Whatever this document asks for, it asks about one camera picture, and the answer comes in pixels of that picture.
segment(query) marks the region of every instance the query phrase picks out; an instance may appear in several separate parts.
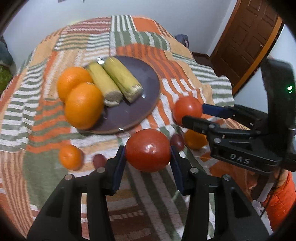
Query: wall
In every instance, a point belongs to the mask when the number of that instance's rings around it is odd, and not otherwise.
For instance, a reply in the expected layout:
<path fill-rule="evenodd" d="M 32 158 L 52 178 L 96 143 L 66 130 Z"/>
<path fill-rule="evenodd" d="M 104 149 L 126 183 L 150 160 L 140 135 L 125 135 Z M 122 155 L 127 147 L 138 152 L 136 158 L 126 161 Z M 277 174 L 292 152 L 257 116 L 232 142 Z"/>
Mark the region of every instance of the wall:
<path fill-rule="evenodd" d="M 285 25 L 276 44 L 272 48 L 270 57 L 288 62 L 296 73 L 296 42 L 290 30 Z M 234 97 L 236 104 L 248 106 L 268 112 L 267 96 L 263 86 L 261 70 L 259 69 L 242 90 Z"/>
<path fill-rule="evenodd" d="M 212 41 L 212 43 L 211 43 L 211 45 L 209 47 L 209 50 L 207 51 L 208 56 L 211 56 L 211 54 L 213 53 L 213 51 L 214 51 L 214 49 L 215 49 L 221 35 L 224 32 L 224 29 L 225 29 L 225 27 L 226 27 L 226 25 L 227 25 L 227 23 L 228 23 L 228 21 L 229 21 L 229 19 L 231 17 L 231 14 L 233 12 L 233 9 L 234 9 L 235 4 L 236 4 L 237 1 L 238 0 L 231 0 L 231 2 L 229 4 L 229 7 L 227 9 L 227 12 L 226 12 L 226 14 L 225 14 L 225 16 L 224 16 L 224 18 L 223 18 L 223 20 L 222 20 L 222 22 L 220 24 L 220 27 L 219 27 L 219 29 L 217 31 L 217 34 L 214 37 L 214 39 L 213 39 L 213 41 Z"/>
<path fill-rule="evenodd" d="M 145 15 L 172 35 L 187 34 L 193 52 L 207 53 L 233 0 L 29 0 L 4 32 L 17 68 L 51 32 L 85 19 Z"/>

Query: colorful bedspread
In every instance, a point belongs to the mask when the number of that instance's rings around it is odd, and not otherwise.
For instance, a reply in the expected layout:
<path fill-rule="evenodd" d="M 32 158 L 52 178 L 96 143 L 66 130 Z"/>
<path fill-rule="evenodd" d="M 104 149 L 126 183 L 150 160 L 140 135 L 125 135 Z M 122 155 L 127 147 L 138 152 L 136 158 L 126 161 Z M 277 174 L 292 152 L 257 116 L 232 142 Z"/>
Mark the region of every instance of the colorful bedspread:
<path fill-rule="evenodd" d="M 141 59 L 156 71 L 161 85 L 157 106 L 126 133 L 102 136 L 78 132 L 65 119 L 57 79 L 67 67 L 114 55 Z M 180 131 L 170 110 L 183 95 L 195 96 L 202 103 L 234 104 L 229 80 L 197 64 L 191 52 L 152 19 L 129 15 L 95 18 L 46 37 L 0 100 L 0 204 L 17 229 L 26 236 L 60 180 L 67 173 L 79 177 L 92 172 L 95 154 L 114 157 L 119 145 L 140 129 L 155 128 L 168 137 Z M 85 153 L 85 164 L 77 172 L 68 171 L 58 161 L 59 148 L 66 143 Z M 207 147 L 199 153 L 185 148 L 180 154 L 199 168 L 201 161 L 207 163 L 206 168 L 218 163 L 210 159 Z M 188 201 L 176 190 L 169 166 L 150 174 L 127 165 L 117 194 L 107 197 L 115 239 L 181 240 Z M 209 238 L 214 230 L 212 205 L 211 199 Z M 81 212 L 83 236 L 88 238 L 85 194 Z"/>

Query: orange sleeve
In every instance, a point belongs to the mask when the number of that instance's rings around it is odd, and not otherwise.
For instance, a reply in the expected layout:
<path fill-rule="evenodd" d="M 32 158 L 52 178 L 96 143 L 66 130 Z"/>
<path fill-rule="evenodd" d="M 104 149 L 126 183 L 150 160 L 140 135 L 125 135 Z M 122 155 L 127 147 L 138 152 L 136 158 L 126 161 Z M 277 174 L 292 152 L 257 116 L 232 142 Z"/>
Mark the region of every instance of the orange sleeve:
<path fill-rule="evenodd" d="M 270 195 L 266 201 L 263 202 L 263 206 L 266 206 Z M 289 213 L 291 207 L 296 200 L 295 184 L 292 179 L 292 173 L 289 172 L 286 182 L 276 189 L 266 212 L 270 221 L 270 226 L 275 231 L 286 215 Z"/>

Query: door frame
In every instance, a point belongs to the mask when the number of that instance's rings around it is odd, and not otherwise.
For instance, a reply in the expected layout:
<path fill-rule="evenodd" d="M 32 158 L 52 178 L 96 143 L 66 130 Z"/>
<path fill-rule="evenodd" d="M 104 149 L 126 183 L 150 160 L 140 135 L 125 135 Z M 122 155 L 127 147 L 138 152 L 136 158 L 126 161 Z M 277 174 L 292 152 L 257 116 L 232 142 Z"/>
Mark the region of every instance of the door frame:
<path fill-rule="evenodd" d="M 214 57 L 214 55 L 217 53 L 222 41 L 224 40 L 227 32 L 228 32 L 228 29 L 230 28 L 233 20 L 234 20 L 234 17 L 239 9 L 239 6 L 241 4 L 242 0 L 237 0 L 236 4 L 235 4 L 235 7 L 232 11 L 232 14 L 229 18 L 229 21 L 213 51 L 213 53 L 211 54 L 210 56 L 210 61 L 212 60 L 212 58 Z M 254 60 L 254 62 L 251 64 L 251 66 L 249 67 L 249 69 L 246 71 L 246 73 L 243 75 L 243 77 L 239 80 L 239 82 L 233 87 L 232 89 L 232 93 L 235 94 L 244 84 L 245 82 L 250 78 L 250 76 L 257 70 L 260 62 L 262 61 L 262 59 L 265 57 L 265 55 L 269 52 L 271 46 L 273 45 L 273 42 L 279 32 L 279 30 L 281 29 L 281 26 L 282 26 L 282 19 L 280 17 L 278 17 L 277 21 L 276 21 L 276 24 L 271 32 L 271 35 L 269 36 L 266 44 L 264 45 L 263 49 L 261 50 L 261 52 L 259 53 L 259 55 L 257 56 L 257 58 Z"/>

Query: door panel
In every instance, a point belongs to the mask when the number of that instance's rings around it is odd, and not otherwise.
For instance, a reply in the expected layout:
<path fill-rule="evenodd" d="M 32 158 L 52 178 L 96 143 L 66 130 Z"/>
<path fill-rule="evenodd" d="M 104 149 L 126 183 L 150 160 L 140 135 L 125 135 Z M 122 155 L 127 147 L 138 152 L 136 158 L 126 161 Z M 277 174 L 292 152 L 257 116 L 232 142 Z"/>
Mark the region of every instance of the door panel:
<path fill-rule="evenodd" d="M 241 0 L 211 56 L 215 73 L 227 76 L 235 86 L 262 51 L 277 19 L 278 15 L 265 0 Z"/>

